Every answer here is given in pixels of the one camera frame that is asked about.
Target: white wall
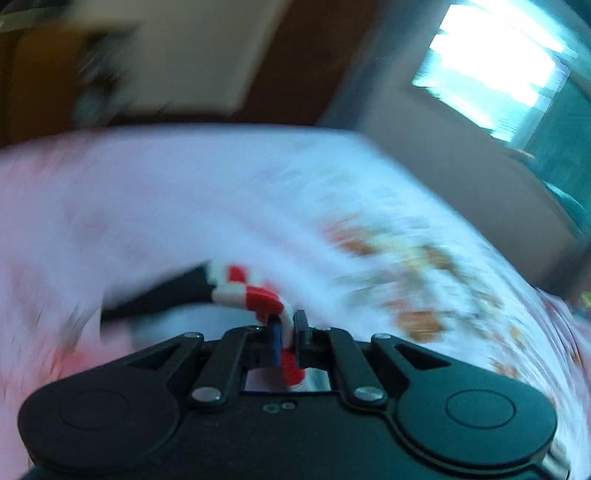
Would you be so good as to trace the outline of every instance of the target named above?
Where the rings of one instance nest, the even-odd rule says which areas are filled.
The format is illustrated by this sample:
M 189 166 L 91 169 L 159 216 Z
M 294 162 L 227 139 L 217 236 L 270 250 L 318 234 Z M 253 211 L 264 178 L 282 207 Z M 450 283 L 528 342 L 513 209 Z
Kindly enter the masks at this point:
M 134 109 L 231 113 L 289 0 L 79 0 L 81 22 L 138 25 L 131 55 Z
M 426 13 L 387 61 L 361 131 L 478 228 L 531 283 L 576 244 L 560 205 L 511 152 L 411 85 L 449 2 Z

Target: bed sheet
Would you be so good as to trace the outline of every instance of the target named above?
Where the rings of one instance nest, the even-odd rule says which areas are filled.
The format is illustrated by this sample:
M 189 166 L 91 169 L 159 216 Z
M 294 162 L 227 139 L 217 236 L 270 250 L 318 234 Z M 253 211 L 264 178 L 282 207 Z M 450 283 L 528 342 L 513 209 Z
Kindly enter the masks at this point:
M 36 388 L 138 341 L 187 330 L 219 338 L 254 321 L 200 307 L 99 337 L 105 297 L 209 259 L 256 268 L 312 325 L 358 340 L 389 332 L 531 384 L 556 407 L 572 478 L 591 472 L 589 326 L 356 134 L 65 135 L 0 154 L 0 202 L 1 478 L 27 468 L 15 419 Z

